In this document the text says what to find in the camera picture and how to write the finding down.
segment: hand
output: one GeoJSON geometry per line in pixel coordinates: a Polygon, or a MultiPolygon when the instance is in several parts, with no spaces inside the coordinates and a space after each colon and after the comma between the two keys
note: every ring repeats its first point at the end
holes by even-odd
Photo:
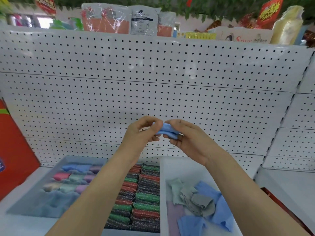
{"type": "Polygon", "coordinates": [[[163,121],[151,116],[144,116],[138,121],[130,124],[124,135],[117,152],[123,153],[124,156],[130,156],[131,166],[136,164],[141,152],[147,143],[159,141],[159,135],[155,135],[163,126],[163,121]],[[150,127],[145,131],[140,131],[143,127],[150,127]]]}
{"type": "Polygon", "coordinates": [[[175,130],[183,134],[179,134],[177,140],[171,139],[169,142],[204,166],[212,154],[226,152],[197,125],[180,119],[167,120],[165,123],[171,124],[175,130]]]}

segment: forearm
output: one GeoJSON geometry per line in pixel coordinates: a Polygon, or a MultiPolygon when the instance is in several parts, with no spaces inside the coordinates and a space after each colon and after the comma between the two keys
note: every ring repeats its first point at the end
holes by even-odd
{"type": "Polygon", "coordinates": [[[216,149],[209,156],[206,168],[226,199],[244,236],[308,235],[226,151],[216,149]]]}
{"type": "Polygon", "coordinates": [[[123,153],[116,152],[46,235],[101,235],[131,167],[123,153]]]}

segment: white pegboard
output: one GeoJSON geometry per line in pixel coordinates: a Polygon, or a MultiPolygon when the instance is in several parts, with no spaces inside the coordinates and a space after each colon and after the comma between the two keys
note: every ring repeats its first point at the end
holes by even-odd
{"type": "Polygon", "coordinates": [[[315,159],[315,130],[280,128],[268,155],[315,159]]]}
{"type": "Polygon", "coordinates": [[[311,58],[311,62],[305,71],[303,80],[298,89],[299,93],[313,93],[315,94],[315,56],[311,58]]]}
{"type": "MultiPolygon", "coordinates": [[[[110,158],[119,145],[105,143],[87,143],[74,141],[59,141],[37,138],[26,138],[42,166],[53,167],[67,155],[110,158]]],[[[253,178],[262,164],[263,156],[247,154],[231,154],[246,173],[253,178]]],[[[140,161],[159,163],[161,156],[187,157],[179,149],[145,147],[140,155],[140,161]]]]}
{"type": "MultiPolygon", "coordinates": [[[[292,93],[118,80],[0,74],[25,137],[120,144],[144,115],[200,126],[230,153],[265,155],[292,93]]],[[[168,142],[152,147],[174,148],[168,142]]]]}
{"type": "Polygon", "coordinates": [[[295,94],[281,127],[315,130],[315,95],[295,94]]]}
{"type": "Polygon", "coordinates": [[[312,50],[4,26],[0,71],[294,92],[312,50]]]}
{"type": "Polygon", "coordinates": [[[315,159],[267,156],[264,164],[267,169],[301,170],[315,172],[315,159]]]}

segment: blue cloth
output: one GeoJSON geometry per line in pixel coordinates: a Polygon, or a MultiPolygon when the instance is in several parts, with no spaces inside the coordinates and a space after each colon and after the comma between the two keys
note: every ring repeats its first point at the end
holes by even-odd
{"type": "Polygon", "coordinates": [[[77,165],[76,170],[79,172],[88,172],[92,165],[77,165]]]}
{"type": "Polygon", "coordinates": [[[77,164],[66,164],[61,167],[64,171],[76,170],[77,164]]]}
{"type": "Polygon", "coordinates": [[[211,216],[207,216],[205,219],[232,232],[234,217],[221,192],[213,189],[203,181],[200,181],[195,186],[195,189],[198,190],[198,194],[209,196],[213,198],[213,201],[215,202],[215,213],[211,216]]]}
{"type": "Polygon", "coordinates": [[[172,138],[172,139],[177,139],[177,135],[179,134],[179,131],[176,131],[174,128],[172,128],[171,124],[168,123],[164,123],[163,127],[160,129],[160,131],[158,131],[158,134],[165,134],[168,135],[168,137],[172,138]]]}
{"type": "Polygon", "coordinates": [[[177,220],[180,236],[201,236],[203,228],[206,228],[204,218],[187,215],[177,220]]]}

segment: right hand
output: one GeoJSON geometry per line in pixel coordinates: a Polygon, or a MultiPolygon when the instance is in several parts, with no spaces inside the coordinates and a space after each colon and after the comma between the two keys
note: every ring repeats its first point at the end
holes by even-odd
{"type": "Polygon", "coordinates": [[[178,139],[170,139],[170,143],[181,149],[188,157],[194,161],[206,165],[212,154],[225,152],[218,144],[215,143],[200,127],[181,119],[171,119],[165,121],[181,132],[178,139]]]}

